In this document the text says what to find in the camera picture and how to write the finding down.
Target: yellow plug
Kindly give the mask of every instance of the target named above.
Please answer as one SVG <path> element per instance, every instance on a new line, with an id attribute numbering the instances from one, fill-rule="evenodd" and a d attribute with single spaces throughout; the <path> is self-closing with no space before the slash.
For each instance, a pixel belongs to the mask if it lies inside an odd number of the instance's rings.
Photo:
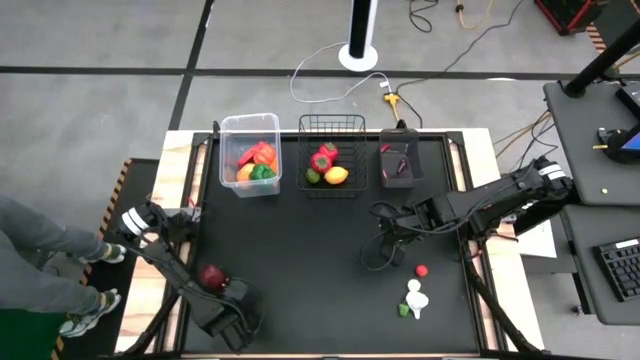
<path id="1" fill-rule="evenodd" d="M 391 105 L 391 109 L 393 109 L 393 115 L 396 117 L 396 121 L 400 121 L 400 117 L 398 116 L 398 109 L 396 105 L 398 104 L 398 99 L 400 97 L 394 93 L 386 93 L 384 94 L 384 101 L 388 102 Z"/>

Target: concrete floor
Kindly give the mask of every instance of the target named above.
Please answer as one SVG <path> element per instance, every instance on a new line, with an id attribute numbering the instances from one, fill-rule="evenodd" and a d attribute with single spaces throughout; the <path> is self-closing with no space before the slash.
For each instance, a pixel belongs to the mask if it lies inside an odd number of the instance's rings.
<path id="1" fill-rule="evenodd" d="M 470 22 L 483 6 L 468 1 Z M 35 0 L 0 2 L 0 66 L 184 67 L 204 0 Z M 506 20 L 515 1 L 496 0 L 490 23 Z M 406 0 L 381 0 L 375 44 L 379 69 L 442 70 L 478 31 L 460 29 L 453 0 L 425 16 L 434 32 L 411 27 Z M 218 0 L 199 57 L 200 68 L 294 68 L 321 46 L 344 41 L 348 1 Z M 561 38 L 532 1 L 510 28 L 492 31 L 453 70 L 576 72 L 596 55 L 584 34 Z M 309 68 L 340 68 L 328 51 Z M 396 86 L 400 79 L 390 79 Z M 0 191 L 61 221 L 97 229 L 116 175 L 129 157 L 158 158 L 180 76 L 0 74 Z M 299 79 L 301 98 L 344 93 L 357 79 Z M 285 78 L 196 77 L 180 129 L 209 128 L 232 114 L 274 112 L 282 128 L 297 128 L 305 113 L 356 113 L 369 128 L 390 127 L 389 108 L 371 80 L 347 99 L 299 104 Z M 542 82 L 429 80 L 402 94 L 424 127 L 486 127 L 498 139 L 545 110 Z M 417 126 L 407 108 L 402 117 Z M 552 130 L 542 138 L 558 144 Z M 516 143 L 500 157 L 509 170 L 526 148 Z M 536 145 L 529 154 L 545 151 Z M 566 167 L 561 149 L 550 155 Z M 635 359 L 637 328 L 605 327 L 575 317 L 571 279 L 530 276 L 546 347 L 568 355 Z"/>

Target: clear plastic bin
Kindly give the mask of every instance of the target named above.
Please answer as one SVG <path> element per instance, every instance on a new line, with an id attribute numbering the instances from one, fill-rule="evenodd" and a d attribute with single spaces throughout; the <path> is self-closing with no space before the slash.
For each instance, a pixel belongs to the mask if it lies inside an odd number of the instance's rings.
<path id="1" fill-rule="evenodd" d="M 251 147 L 264 141 L 276 149 L 276 177 L 264 180 L 236 181 L 238 160 Z M 280 124 L 275 114 L 229 116 L 220 124 L 220 183 L 241 198 L 280 193 L 282 146 Z"/>

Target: keyboard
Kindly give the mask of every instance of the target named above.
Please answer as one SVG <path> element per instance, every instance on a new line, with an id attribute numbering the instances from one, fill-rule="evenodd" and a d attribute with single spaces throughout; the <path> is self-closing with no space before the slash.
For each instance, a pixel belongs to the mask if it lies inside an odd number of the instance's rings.
<path id="1" fill-rule="evenodd" d="M 620 302 L 640 298 L 640 241 L 594 247 L 605 277 Z"/>

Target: person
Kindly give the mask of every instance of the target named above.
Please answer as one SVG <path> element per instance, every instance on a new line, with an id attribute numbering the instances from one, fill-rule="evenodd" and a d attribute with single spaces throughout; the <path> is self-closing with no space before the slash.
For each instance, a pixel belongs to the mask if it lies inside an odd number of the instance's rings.
<path id="1" fill-rule="evenodd" d="M 64 252 L 82 262 L 124 260 L 126 248 L 103 242 L 95 234 L 58 224 L 0 194 L 0 308 L 41 313 L 69 313 L 60 335 L 81 336 L 120 302 L 117 289 L 98 292 L 77 280 L 38 270 L 19 251 Z"/>

